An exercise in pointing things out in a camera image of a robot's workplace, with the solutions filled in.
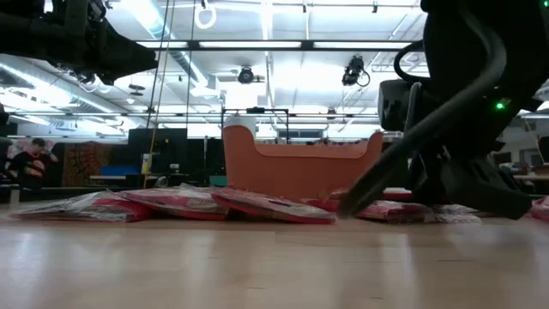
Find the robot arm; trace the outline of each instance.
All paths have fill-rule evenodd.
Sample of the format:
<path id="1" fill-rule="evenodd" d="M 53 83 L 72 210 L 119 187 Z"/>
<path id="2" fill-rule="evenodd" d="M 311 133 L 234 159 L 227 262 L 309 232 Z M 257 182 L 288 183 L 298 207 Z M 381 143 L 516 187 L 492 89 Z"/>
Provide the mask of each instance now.
<path id="1" fill-rule="evenodd" d="M 48 61 L 81 82 L 106 85 L 157 67 L 156 54 L 118 34 L 101 0 L 0 0 L 0 53 Z"/>
<path id="2" fill-rule="evenodd" d="M 522 108 L 537 107 L 532 96 L 549 77 L 546 8 L 541 0 L 421 5 L 428 13 L 423 44 L 396 57 L 402 80 L 380 85 L 382 127 L 404 137 L 355 184 L 338 213 L 354 215 L 380 198 L 396 162 L 413 157 L 408 189 L 420 202 L 450 200 L 518 219 L 530 209 L 529 197 L 486 156 Z M 429 79 L 399 70 L 403 54 L 421 48 Z"/>

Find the desk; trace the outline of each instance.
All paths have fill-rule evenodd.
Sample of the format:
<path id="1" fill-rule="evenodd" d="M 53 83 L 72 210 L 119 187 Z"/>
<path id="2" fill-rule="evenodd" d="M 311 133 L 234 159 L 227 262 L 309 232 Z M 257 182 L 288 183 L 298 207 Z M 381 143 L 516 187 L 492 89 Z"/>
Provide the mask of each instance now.
<path id="1" fill-rule="evenodd" d="M 520 179 L 520 180 L 531 180 L 531 181 L 545 180 L 545 181 L 549 181 L 549 175 L 515 175 L 514 177 L 515 177 L 515 179 Z"/>
<path id="2" fill-rule="evenodd" d="M 91 175 L 90 180 L 126 180 L 126 176 L 102 176 L 102 175 Z M 158 179 L 158 176 L 147 176 L 147 179 Z"/>

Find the person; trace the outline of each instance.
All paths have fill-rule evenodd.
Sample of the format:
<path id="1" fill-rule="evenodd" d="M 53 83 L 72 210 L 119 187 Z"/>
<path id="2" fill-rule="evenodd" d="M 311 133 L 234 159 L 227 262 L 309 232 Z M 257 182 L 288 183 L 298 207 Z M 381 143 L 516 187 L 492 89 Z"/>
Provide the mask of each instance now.
<path id="1" fill-rule="evenodd" d="M 31 189 L 39 189 L 42 186 L 45 167 L 58 162 L 59 159 L 45 149 L 45 140 L 34 138 L 27 151 L 19 153 L 11 160 L 8 170 L 14 173 L 22 185 Z"/>

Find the black cable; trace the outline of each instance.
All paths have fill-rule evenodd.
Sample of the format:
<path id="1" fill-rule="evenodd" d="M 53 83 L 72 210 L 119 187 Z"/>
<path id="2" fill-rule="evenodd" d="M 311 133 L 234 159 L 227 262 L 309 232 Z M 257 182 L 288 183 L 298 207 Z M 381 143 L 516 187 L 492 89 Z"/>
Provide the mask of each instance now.
<path id="1" fill-rule="evenodd" d="M 422 52 L 423 51 L 423 40 L 420 39 L 419 41 L 413 42 L 412 44 L 402 48 L 398 51 L 398 53 L 395 56 L 395 61 L 393 63 L 393 67 L 395 68 L 395 73 L 406 82 L 423 82 L 427 83 L 431 79 L 429 77 L 423 77 L 423 76 L 413 76 L 401 68 L 401 60 L 406 54 L 409 52 Z"/>
<path id="2" fill-rule="evenodd" d="M 170 0 L 166 0 L 166 11 L 164 12 L 164 24 L 162 25 L 162 38 L 160 39 L 160 46 L 163 46 L 164 45 L 164 39 L 165 39 L 165 35 L 166 35 L 166 24 L 168 23 L 168 9 L 170 8 Z M 158 77 L 158 71 L 160 69 L 160 57 L 162 57 L 162 51 L 159 51 L 158 52 L 158 65 L 156 66 L 156 71 L 154 72 L 154 79 L 153 79 L 153 94 L 151 94 L 151 103 L 149 104 L 148 106 L 148 115 L 147 115 L 147 126 L 145 127 L 145 129 L 148 129 L 148 124 L 150 124 L 151 122 L 151 117 L 152 117 L 152 114 L 153 114 L 153 104 L 154 104 L 154 90 L 156 89 L 156 78 Z"/>
<path id="3" fill-rule="evenodd" d="M 362 88 L 364 88 L 364 87 L 370 85 L 371 77 L 370 77 L 370 74 L 368 74 L 368 72 L 366 72 L 366 71 L 364 70 L 364 68 L 362 69 L 362 71 L 366 74 L 366 76 L 368 76 L 368 82 L 367 82 L 366 84 L 364 84 L 364 85 L 361 85 L 359 82 L 357 82 L 357 85 L 359 85 L 359 86 L 361 86 Z"/>
<path id="4" fill-rule="evenodd" d="M 475 99 L 492 89 L 504 73 L 507 53 L 501 38 L 478 21 L 462 3 L 460 3 L 459 13 L 486 49 L 485 68 L 467 88 L 417 123 L 399 142 L 382 153 L 377 162 L 341 201 L 337 209 L 339 217 L 348 218 L 355 215 L 380 198 L 390 175 L 398 168 L 396 162 L 415 149 L 425 146 L 436 138 L 437 134 L 443 134 L 451 128 L 466 114 L 470 105 L 476 104 Z"/>

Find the red snack bag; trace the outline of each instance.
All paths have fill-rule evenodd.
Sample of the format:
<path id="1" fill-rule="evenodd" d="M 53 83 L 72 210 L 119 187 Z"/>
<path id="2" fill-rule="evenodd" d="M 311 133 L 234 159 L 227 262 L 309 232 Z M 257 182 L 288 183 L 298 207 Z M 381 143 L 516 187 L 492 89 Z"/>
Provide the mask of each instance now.
<path id="1" fill-rule="evenodd" d="M 211 196 L 215 188 L 192 186 L 122 191 L 130 201 L 144 203 L 152 209 L 183 218 L 225 220 L 229 208 L 219 206 Z"/>
<path id="2" fill-rule="evenodd" d="M 376 201 L 357 214 L 360 219 L 375 219 L 389 222 L 425 221 L 430 211 L 416 203 Z"/>
<path id="3" fill-rule="evenodd" d="M 335 221 L 335 215 L 326 210 L 249 191 L 223 188 L 212 193 L 212 197 L 218 204 L 248 215 L 310 224 L 330 224 Z"/>
<path id="4" fill-rule="evenodd" d="M 527 216 L 542 221 L 549 221 L 549 197 L 533 201 L 532 208 L 527 213 Z"/>
<path id="5" fill-rule="evenodd" d="M 112 192 L 95 192 L 18 210 L 9 216 L 21 220 L 134 222 L 151 217 L 152 210 Z"/>

